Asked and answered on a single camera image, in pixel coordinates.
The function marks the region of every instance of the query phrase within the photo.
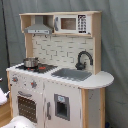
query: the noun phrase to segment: floor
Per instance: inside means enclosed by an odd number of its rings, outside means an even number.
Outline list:
[[[10,102],[0,106],[0,127],[8,124],[11,120]]]

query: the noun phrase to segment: countertop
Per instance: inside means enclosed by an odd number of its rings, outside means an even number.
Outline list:
[[[90,77],[88,77],[84,81],[72,81],[72,80],[67,80],[67,79],[63,79],[63,78],[53,77],[51,75],[53,72],[55,72],[61,68],[64,68],[61,66],[58,66],[57,68],[52,69],[52,70],[50,70],[44,74],[28,72],[28,71],[19,70],[19,69],[15,68],[15,67],[20,66],[22,64],[7,68],[6,71],[14,71],[14,72],[24,73],[24,74],[28,74],[28,75],[33,75],[33,76],[41,77],[44,80],[61,82],[61,83],[64,83],[64,84],[67,84],[70,86],[74,86],[74,87],[78,87],[78,88],[84,88],[84,89],[97,89],[97,88],[107,87],[107,86],[111,85],[114,81],[114,77],[110,73],[107,73],[104,71],[100,71],[96,75],[91,75]]]

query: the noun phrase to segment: oven window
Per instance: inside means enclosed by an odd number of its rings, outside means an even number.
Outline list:
[[[30,121],[37,123],[36,103],[32,100],[18,96],[19,115],[28,118]]]
[[[61,29],[76,30],[76,18],[61,18]]]

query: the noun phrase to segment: cabinet handle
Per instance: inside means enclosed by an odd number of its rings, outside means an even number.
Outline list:
[[[47,117],[48,120],[51,120],[51,115],[49,114],[50,102],[47,103]]]
[[[23,93],[23,92],[21,92],[21,91],[18,91],[18,93],[19,93],[21,96],[32,97],[31,94],[25,94],[25,93]]]
[[[56,17],[55,20],[54,20],[54,27],[55,27],[56,31],[58,31],[57,21],[58,21],[58,17]]]

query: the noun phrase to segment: stovetop burner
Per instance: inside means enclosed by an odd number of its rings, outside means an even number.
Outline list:
[[[24,65],[18,66],[16,68],[22,69],[22,70],[26,70],[26,71],[30,71],[30,72],[46,73],[46,72],[48,72],[51,69],[54,69],[56,67],[57,66],[39,63],[38,66],[37,67],[34,67],[34,68],[27,68]]]

